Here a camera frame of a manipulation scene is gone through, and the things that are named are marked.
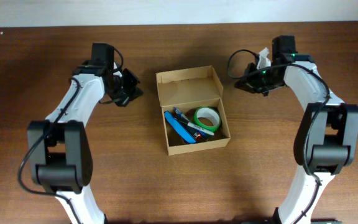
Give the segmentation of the orange black stapler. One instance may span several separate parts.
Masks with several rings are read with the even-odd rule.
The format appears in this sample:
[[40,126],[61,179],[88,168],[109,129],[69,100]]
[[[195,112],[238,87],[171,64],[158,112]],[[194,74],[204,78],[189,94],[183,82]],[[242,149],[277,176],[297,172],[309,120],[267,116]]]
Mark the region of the orange black stapler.
[[193,137],[196,140],[200,140],[202,138],[202,135],[199,132],[196,131],[196,132],[193,133]]

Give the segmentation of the brown cardboard box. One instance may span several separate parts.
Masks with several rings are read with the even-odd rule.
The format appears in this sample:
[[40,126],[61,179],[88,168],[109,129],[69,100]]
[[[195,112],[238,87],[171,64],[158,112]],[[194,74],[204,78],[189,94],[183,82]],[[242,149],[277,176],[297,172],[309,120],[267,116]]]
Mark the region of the brown cardboard box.
[[156,74],[156,78],[158,98],[163,113],[168,111],[174,114],[174,109],[177,108],[193,121],[199,107],[209,107],[217,111],[221,120],[214,136],[189,144],[164,118],[169,156],[225,147],[228,144],[231,134],[223,106],[223,86],[212,66],[160,72]]

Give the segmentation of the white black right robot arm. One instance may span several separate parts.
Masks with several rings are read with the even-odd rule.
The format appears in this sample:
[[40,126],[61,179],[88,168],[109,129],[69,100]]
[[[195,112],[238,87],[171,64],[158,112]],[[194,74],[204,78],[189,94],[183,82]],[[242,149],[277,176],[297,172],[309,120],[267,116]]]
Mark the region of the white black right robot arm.
[[293,145],[296,174],[283,203],[267,223],[311,223],[324,189],[352,164],[358,138],[358,106],[347,104],[321,78],[312,56],[296,50],[295,37],[280,35],[272,50],[254,54],[234,86],[267,96],[289,87],[304,115]]

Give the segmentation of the green tape roll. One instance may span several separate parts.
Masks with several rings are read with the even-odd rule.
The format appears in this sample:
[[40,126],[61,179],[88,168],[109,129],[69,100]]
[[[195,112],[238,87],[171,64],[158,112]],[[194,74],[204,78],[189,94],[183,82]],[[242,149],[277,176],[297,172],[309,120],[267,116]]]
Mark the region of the green tape roll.
[[[204,124],[201,119],[208,120],[210,125]],[[210,107],[197,108],[194,113],[193,120],[198,126],[201,126],[202,128],[205,128],[213,133],[216,132],[221,125],[221,117],[219,113]]]

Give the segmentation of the blue ballpoint pen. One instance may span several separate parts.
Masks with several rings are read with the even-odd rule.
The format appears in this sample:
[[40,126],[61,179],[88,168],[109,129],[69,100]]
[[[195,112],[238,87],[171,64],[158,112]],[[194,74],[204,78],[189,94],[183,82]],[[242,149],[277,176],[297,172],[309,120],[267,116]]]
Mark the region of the blue ballpoint pen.
[[[187,121],[190,121],[178,108],[174,107],[173,108],[174,112],[175,112],[175,119],[176,118],[182,118],[182,119],[185,119]],[[194,129],[191,129],[189,127],[185,127],[185,129],[193,136],[193,133],[196,132]],[[208,139],[209,136],[208,135],[204,135],[204,134],[201,134],[202,135],[202,138],[200,140],[202,140],[203,138],[205,139]]]

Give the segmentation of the black sharpie marker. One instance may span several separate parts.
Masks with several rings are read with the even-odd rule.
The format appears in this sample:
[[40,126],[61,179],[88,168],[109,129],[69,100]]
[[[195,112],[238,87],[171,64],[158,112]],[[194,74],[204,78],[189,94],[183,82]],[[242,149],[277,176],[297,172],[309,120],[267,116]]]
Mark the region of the black sharpie marker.
[[208,135],[208,136],[214,136],[214,133],[212,131],[209,131],[205,128],[202,128],[201,126],[198,126],[197,124],[194,124],[190,121],[187,121],[182,118],[176,118],[176,120],[182,124],[184,127],[189,127],[191,129],[194,129],[195,131],[199,132],[200,134]]

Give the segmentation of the blue plastic case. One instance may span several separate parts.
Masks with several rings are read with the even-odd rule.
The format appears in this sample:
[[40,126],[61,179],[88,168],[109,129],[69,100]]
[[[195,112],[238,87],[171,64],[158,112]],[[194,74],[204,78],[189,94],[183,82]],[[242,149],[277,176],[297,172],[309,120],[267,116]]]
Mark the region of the blue plastic case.
[[194,144],[196,142],[195,138],[172,116],[169,111],[165,111],[163,114],[171,127],[180,135],[184,141],[190,144]]

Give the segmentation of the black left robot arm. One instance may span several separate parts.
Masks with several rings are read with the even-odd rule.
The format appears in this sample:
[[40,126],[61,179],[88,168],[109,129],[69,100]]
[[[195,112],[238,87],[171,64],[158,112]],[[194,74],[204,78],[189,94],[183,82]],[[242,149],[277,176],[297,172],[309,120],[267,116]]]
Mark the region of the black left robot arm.
[[29,150],[17,173],[23,190],[57,199],[72,223],[107,223],[91,190],[93,159],[85,127],[96,105],[125,107],[142,96],[139,79],[114,56],[112,45],[94,43],[91,58],[76,67],[57,108],[27,128]]

